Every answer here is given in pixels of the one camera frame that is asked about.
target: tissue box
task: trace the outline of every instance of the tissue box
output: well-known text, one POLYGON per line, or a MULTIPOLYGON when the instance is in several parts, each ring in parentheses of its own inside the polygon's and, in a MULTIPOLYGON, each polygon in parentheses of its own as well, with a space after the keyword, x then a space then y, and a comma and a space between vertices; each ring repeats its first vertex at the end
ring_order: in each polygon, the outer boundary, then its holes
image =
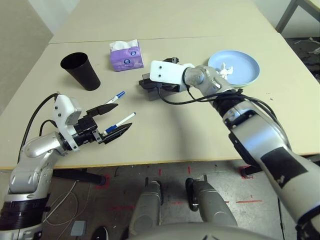
POLYGON ((137 46, 132 46, 130 48, 119 50, 111 49, 110 61, 116 72, 144 67, 139 43, 137 46))

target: marker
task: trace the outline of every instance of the marker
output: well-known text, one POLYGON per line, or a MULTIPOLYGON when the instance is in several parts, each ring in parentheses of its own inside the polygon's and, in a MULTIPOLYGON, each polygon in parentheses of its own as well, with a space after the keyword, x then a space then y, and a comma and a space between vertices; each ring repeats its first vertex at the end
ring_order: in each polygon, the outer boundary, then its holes
POLYGON ((113 98, 111 98, 109 101, 107 101, 105 104, 113 104, 116 100, 118 100, 119 98, 121 98, 123 95, 125 95, 125 92, 122 91, 120 93, 118 93, 117 95, 115 95, 113 98))
POLYGON ((117 124, 109 127, 108 129, 106 129, 103 134, 107 135, 108 133, 110 133, 113 129, 116 129, 117 127, 119 127, 121 124, 123 124, 124 122, 128 121, 130 118, 132 118, 133 116, 135 116, 136 113, 132 113, 129 116, 127 116, 126 118, 124 118, 123 120, 121 120, 120 122, 118 122, 117 124))

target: metal frame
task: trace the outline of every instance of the metal frame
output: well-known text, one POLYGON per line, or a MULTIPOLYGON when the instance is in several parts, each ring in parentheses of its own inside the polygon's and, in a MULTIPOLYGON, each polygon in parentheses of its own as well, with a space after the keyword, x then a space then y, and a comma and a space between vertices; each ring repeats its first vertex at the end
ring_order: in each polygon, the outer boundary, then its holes
POLYGON ((307 13, 309 13, 312 17, 314 17, 318 22, 320 22, 320 8, 314 5, 309 0, 291 0, 288 7, 286 8, 284 14, 282 15, 280 21, 275 27, 275 30, 279 33, 282 33, 290 18, 296 11, 297 7, 300 6, 307 13))

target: beige table surface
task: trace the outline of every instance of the beige table surface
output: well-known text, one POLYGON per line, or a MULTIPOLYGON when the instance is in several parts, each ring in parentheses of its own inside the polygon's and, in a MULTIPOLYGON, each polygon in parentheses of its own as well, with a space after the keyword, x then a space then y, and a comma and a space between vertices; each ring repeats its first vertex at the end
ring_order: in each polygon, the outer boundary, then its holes
POLYGON ((50 43, 273 32, 250 0, 81 0, 50 43))
POLYGON ((316 8, 320 9, 320 0, 306 0, 311 2, 316 8))
MULTIPOLYGON (((293 150, 298 154, 320 152, 320 85, 280 34, 271 34, 268 38, 141 40, 140 45, 145 67, 114 72, 109 65, 107 41, 50 44, 0 116, 0 169, 16 165, 30 116, 39 103, 55 91, 77 98, 84 110, 125 91, 125 96, 117 102, 119 106, 95 117, 100 131, 136 112, 131 128, 120 138, 107 145, 85 144, 80 152, 70 152, 60 159, 58 168, 239 159, 221 117, 208 103, 174 106, 160 99, 148 101, 138 86, 142 74, 149 72, 152 60, 176 56, 182 63, 201 65, 207 63, 211 54, 225 49, 246 52, 257 60, 260 76, 244 88, 244 93, 265 101, 274 109, 293 150), (84 90, 60 67, 64 56, 77 51, 88 54, 101 80, 101 86, 95 91, 84 90)), ((200 97, 196 89, 192 89, 192 93, 200 97)), ((186 101, 190 97, 183 92, 168 99, 186 101)), ((51 118, 52 108, 53 101, 39 112, 29 139, 36 137, 40 124, 51 118)), ((44 127, 44 134, 52 131, 54 127, 50 124, 44 127)))

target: gray floor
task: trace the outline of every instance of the gray floor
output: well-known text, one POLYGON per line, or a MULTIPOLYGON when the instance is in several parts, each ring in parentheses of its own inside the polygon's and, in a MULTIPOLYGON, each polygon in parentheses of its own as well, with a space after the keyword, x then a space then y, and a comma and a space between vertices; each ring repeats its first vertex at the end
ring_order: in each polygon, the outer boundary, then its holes
MULTIPOLYGON (((160 180, 164 190, 164 204, 161 207, 162 224, 181 222, 201 222, 199 212, 188 208, 185 193, 185 180, 188 177, 202 178, 207 174, 208 182, 216 188, 227 202, 239 227, 266 236, 282 239, 277 196, 264 173, 250 179, 239 175, 239 167, 246 164, 242 160, 219 162, 186 162, 120 167, 91 168, 89 172, 108 177, 104 187, 78 182, 73 190, 79 203, 80 212, 87 200, 87 207, 76 220, 87 222, 84 236, 78 240, 90 240, 94 230, 101 225, 107 227, 110 240, 119 240, 129 225, 135 204, 145 185, 145 178, 160 180)), ((73 181, 54 178, 51 184, 51 204, 59 195, 67 192, 73 181)), ((69 196, 60 208, 50 217, 53 224, 70 219, 76 210, 76 201, 69 196)), ((287 240, 295 240, 295 225, 282 208, 285 235, 287 240)), ((55 240, 65 228, 44 224, 43 239, 55 240)), ((70 236, 71 226, 60 239, 74 240, 70 236)))

